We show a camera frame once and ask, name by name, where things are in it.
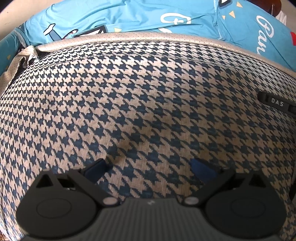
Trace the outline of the houndstooth mattress cover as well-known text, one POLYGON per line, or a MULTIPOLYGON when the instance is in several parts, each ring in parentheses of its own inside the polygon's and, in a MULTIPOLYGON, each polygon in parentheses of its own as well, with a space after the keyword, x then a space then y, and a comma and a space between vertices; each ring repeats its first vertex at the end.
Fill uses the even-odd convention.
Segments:
POLYGON ((295 120, 258 101, 295 101, 295 72, 218 41, 107 34, 29 46, 1 74, 1 233, 18 240, 20 200, 43 169, 113 164, 99 185, 116 197, 182 198, 202 186, 201 158, 261 170, 295 240, 295 120))

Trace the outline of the blue cartoon print bedsheet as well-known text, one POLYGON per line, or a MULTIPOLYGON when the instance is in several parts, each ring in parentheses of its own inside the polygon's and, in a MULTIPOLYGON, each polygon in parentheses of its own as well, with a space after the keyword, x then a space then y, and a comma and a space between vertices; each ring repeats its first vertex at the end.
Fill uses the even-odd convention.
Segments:
POLYGON ((249 1, 61 1, 1 40, 1 72, 28 46, 136 31, 221 40, 295 70, 295 33, 249 1))

